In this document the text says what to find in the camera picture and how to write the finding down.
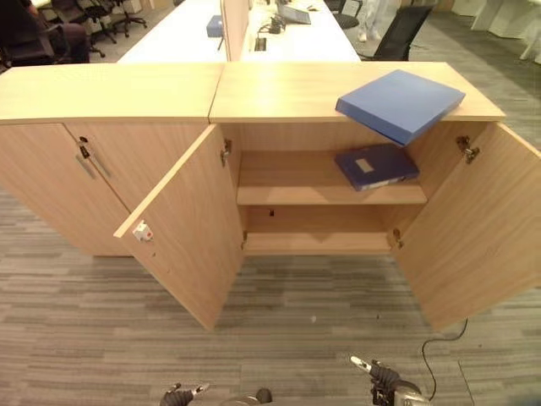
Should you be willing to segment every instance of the cable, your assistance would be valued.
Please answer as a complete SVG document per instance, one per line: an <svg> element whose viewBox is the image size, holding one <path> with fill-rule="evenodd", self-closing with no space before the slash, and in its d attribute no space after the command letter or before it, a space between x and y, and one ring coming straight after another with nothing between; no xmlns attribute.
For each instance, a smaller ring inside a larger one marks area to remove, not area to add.
<svg viewBox="0 0 541 406"><path fill-rule="evenodd" d="M437 341L456 341L460 339L464 333L466 332L467 327L467 319L464 322L464 327L462 328L462 331L453 338L429 338L423 343L423 347L421 347L421 353L423 354L424 363L426 364L426 367L429 369L430 375L432 376L432 381L434 381L434 391L432 391L432 396L430 396L429 400L434 399L434 396L436 396L436 388L438 387L438 383L436 382L436 378L434 376L434 372L432 371L432 368L430 368L429 362L426 359L426 354L424 353L424 348L426 347L426 344L428 343L435 343Z"/></svg>

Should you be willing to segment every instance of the door hinge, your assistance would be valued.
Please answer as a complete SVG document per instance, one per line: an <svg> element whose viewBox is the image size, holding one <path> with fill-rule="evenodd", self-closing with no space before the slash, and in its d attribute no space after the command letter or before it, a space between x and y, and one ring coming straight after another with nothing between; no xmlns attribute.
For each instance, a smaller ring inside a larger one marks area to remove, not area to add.
<svg viewBox="0 0 541 406"><path fill-rule="evenodd" d="M244 250L244 247L246 246L246 241L248 241L248 232L243 231L243 242L240 243L240 249Z"/></svg>
<svg viewBox="0 0 541 406"><path fill-rule="evenodd" d="M227 158L231 155L232 147L233 147L233 141L225 139L223 150L221 150L220 152L221 165L223 167L226 166Z"/></svg>
<svg viewBox="0 0 541 406"><path fill-rule="evenodd" d="M479 155L479 152L481 152L478 147L472 148L470 146L470 137L468 136L457 137L456 144L458 145L458 149L466 157L467 164L472 163L473 160L477 157L477 155Z"/></svg>
<svg viewBox="0 0 541 406"><path fill-rule="evenodd" d="M395 228L394 230L392 230L392 236L395 239L396 246L398 247L398 249L402 248L404 246L404 241L402 240L402 233L400 232L398 228Z"/></svg>

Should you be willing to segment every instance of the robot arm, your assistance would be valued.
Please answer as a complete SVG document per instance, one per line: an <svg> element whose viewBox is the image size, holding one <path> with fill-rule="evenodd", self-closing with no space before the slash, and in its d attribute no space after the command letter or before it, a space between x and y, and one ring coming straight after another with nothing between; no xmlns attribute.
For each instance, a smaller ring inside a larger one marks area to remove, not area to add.
<svg viewBox="0 0 541 406"><path fill-rule="evenodd" d="M355 366L372 376L372 403L377 406L430 406L417 385L404 381L398 372L385 368L378 361L372 364L352 357Z"/></svg>

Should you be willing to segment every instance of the metal door handle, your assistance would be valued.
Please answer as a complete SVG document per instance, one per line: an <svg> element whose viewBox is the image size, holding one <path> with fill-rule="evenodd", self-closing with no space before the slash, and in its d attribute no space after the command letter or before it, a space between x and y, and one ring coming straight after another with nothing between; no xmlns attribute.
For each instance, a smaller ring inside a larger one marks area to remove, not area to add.
<svg viewBox="0 0 541 406"><path fill-rule="evenodd" d="M95 178L94 173L91 171L91 169L89 167L86 166L85 160L83 158L81 158L79 154L77 154L75 156L75 161L77 161L79 163L79 165L83 168L83 170L86 172L86 174L88 176L90 176L90 178L92 178L92 179Z"/></svg>
<svg viewBox="0 0 541 406"><path fill-rule="evenodd" d="M97 166L98 170L103 173L105 176L107 176L108 178L111 177L111 173L109 171L107 171L107 169L105 168L105 166L103 165L103 163L101 163L101 159L98 157L98 155L96 155L96 153L94 152L93 154L90 155L90 159L94 159L94 164Z"/></svg>

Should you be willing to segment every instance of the office desk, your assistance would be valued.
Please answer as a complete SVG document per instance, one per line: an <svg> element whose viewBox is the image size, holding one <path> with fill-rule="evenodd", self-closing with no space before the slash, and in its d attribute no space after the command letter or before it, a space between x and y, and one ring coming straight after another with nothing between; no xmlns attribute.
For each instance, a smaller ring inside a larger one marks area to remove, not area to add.
<svg viewBox="0 0 541 406"><path fill-rule="evenodd" d="M295 0L291 6L304 10L313 6L319 11L310 12L311 25L290 24L281 34L261 34L267 38L267 50L255 52L257 31L276 13L276 5L254 2L244 39L243 61L359 62L351 42L323 0Z"/></svg>
<svg viewBox="0 0 541 406"><path fill-rule="evenodd" d="M226 62L220 38L206 26L220 14L220 0L186 0L120 58L119 63Z"/></svg>

